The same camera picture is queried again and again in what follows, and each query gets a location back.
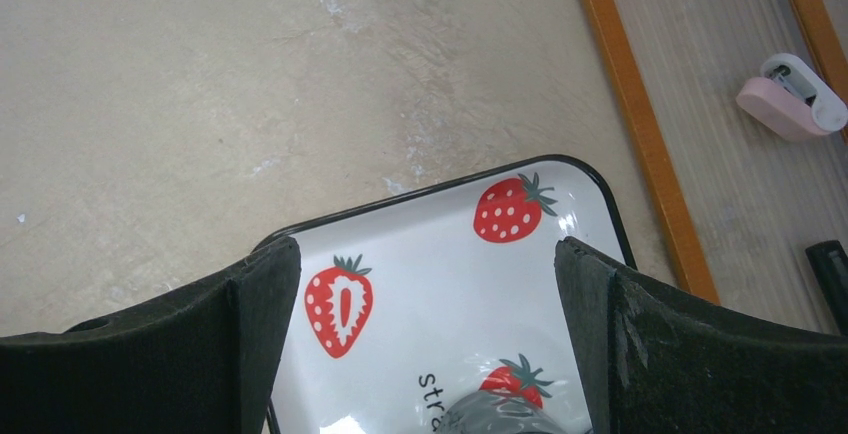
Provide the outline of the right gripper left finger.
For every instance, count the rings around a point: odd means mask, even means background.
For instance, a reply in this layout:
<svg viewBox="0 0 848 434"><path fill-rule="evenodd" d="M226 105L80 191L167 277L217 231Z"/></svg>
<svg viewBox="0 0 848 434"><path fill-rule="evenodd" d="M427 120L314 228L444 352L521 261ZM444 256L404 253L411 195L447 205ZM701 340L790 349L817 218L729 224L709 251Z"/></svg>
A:
<svg viewBox="0 0 848 434"><path fill-rule="evenodd" d="M259 433L301 275L289 237L63 333L1 341L5 433Z"/></svg>

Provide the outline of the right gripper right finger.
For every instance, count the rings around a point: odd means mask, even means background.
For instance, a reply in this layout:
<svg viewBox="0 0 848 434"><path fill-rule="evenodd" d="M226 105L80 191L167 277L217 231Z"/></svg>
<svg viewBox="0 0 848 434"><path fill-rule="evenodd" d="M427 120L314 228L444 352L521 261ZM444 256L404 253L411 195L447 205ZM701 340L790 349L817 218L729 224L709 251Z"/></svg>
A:
<svg viewBox="0 0 848 434"><path fill-rule="evenodd" d="M588 244L555 276L597 433L843 433L847 341L754 318Z"/></svg>

